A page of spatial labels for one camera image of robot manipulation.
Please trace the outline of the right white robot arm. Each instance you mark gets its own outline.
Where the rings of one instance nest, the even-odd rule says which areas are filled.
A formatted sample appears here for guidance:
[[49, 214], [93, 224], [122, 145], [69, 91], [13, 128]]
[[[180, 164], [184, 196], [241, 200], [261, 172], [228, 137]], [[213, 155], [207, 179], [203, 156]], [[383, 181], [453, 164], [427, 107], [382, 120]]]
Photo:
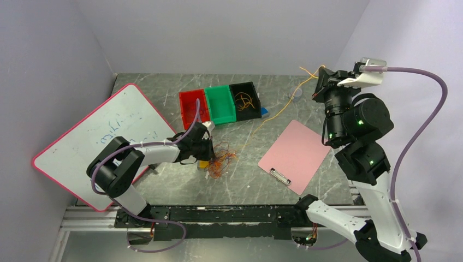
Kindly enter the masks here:
[[368, 261], [411, 261], [411, 251], [423, 248], [427, 238], [407, 229], [397, 216], [397, 203], [391, 196], [391, 165], [378, 144], [394, 125], [381, 99], [347, 85], [348, 79], [358, 76], [357, 72], [320, 67], [312, 99], [324, 104], [322, 142], [337, 149], [338, 165], [359, 191], [370, 218], [350, 216], [313, 195], [299, 199], [294, 217], [299, 225], [323, 225], [338, 233]]

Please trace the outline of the red plastic bin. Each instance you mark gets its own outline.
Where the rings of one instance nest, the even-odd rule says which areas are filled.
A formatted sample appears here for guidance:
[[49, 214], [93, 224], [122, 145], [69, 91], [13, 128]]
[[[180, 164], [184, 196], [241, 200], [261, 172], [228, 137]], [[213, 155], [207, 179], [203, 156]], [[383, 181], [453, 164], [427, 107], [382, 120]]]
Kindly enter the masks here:
[[180, 109], [184, 129], [188, 129], [196, 114], [196, 100], [199, 99], [199, 120], [210, 121], [209, 108], [203, 89], [179, 92]]

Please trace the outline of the black plastic bin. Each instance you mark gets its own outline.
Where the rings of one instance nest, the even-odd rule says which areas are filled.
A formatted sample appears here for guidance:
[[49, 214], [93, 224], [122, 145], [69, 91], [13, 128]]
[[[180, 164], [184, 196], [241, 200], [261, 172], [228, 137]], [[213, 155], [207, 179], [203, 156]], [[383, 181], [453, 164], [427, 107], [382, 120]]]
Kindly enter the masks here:
[[236, 121], [261, 118], [261, 103], [253, 82], [229, 85], [235, 104]]

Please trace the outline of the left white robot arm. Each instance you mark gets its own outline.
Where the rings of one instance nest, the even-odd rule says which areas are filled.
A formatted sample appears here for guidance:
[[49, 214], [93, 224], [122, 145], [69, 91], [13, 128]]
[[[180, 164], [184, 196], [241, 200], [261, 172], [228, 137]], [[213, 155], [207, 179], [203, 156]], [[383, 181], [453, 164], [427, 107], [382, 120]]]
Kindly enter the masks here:
[[144, 227], [154, 218], [151, 205], [132, 185], [139, 169], [160, 163], [180, 163], [190, 158], [200, 161], [214, 159], [211, 121], [196, 122], [186, 132], [160, 142], [131, 144], [117, 136], [89, 164], [86, 170], [91, 187], [105, 194], [129, 213], [129, 220]]

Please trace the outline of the green plastic bin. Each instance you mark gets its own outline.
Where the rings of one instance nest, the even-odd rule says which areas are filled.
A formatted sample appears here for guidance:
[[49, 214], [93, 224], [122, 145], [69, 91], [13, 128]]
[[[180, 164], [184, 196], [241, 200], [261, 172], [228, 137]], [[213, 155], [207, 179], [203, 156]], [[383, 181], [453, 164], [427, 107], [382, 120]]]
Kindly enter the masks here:
[[204, 89], [210, 120], [215, 125], [236, 122], [235, 103], [228, 85]]

